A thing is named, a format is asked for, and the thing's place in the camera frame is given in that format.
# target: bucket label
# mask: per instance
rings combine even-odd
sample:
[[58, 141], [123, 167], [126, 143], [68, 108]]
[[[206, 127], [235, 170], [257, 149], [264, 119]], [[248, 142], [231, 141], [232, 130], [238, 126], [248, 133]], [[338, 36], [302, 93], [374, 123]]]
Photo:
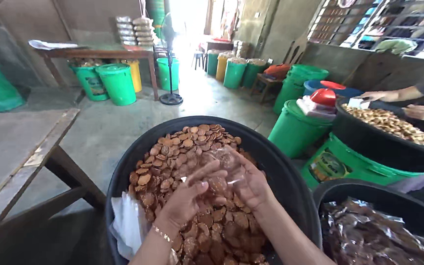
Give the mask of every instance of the bucket label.
[[353, 172], [349, 166], [339, 160], [328, 148], [315, 157], [310, 163], [308, 170], [319, 183], [341, 179]]
[[88, 82], [94, 96], [107, 94], [106, 88], [100, 78], [86, 77], [86, 82]]

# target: blue bucket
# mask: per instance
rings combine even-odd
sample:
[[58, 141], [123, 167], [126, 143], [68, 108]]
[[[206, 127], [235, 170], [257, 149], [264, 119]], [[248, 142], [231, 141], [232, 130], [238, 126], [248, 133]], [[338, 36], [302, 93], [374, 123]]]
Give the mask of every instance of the blue bucket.
[[[303, 83], [303, 86], [305, 87], [305, 91], [303, 93], [303, 95], [311, 95], [312, 93], [314, 93], [316, 90], [320, 89], [320, 88], [327, 88], [324, 85], [322, 85], [320, 83], [320, 80], [308, 80], [305, 81]], [[335, 89], [333, 90], [335, 92], [335, 94], [340, 95], [342, 97], [345, 98], [353, 98], [353, 97], [357, 97], [362, 95], [362, 91], [361, 90], [357, 90], [354, 88], [350, 88], [347, 87], [345, 89]]]

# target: yellow bucket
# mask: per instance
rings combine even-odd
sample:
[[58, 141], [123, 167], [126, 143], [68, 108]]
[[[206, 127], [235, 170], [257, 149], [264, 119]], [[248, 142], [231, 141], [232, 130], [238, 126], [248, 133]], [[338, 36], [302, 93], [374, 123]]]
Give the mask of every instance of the yellow bucket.
[[215, 74], [215, 79], [222, 81], [225, 77], [225, 69], [227, 69], [227, 57], [221, 58], [219, 56], [219, 62], [217, 63], [217, 73]]
[[130, 73], [132, 74], [133, 89], [135, 92], [142, 91], [142, 81], [140, 79], [140, 69], [138, 68], [138, 64], [138, 60], [128, 63], [130, 66]]

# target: orange bag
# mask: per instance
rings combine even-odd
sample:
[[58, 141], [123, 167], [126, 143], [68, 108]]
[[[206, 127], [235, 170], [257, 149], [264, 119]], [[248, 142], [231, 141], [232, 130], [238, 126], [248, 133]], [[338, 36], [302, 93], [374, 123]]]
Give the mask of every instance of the orange bag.
[[289, 64], [280, 64], [275, 66], [270, 66], [268, 69], [264, 70], [265, 74], [272, 75], [277, 79], [286, 78], [287, 72], [291, 69], [291, 65]]

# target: standing fan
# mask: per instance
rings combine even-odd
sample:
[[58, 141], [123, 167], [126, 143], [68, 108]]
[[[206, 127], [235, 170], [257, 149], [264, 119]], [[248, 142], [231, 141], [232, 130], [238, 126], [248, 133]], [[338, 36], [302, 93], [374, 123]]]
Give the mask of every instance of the standing fan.
[[166, 14], [161, 24], [160, 37], [161, 41], [164, 44], [166, 43], [166, 51], [168, 56], [168, 67], [170, 69], [170, 93], [164, 94], [160, 97], [160, 102], [165, 105], [178, 105], [183, 102], [183, 98], [179, 94], [173, 93], [173, 79], [171, 66], [173, 63], [172, 59], [172, 47], [173, 40], [177, 36], [177, 32], [174, 31], [173, 23], [171, 20], [171, 13]]

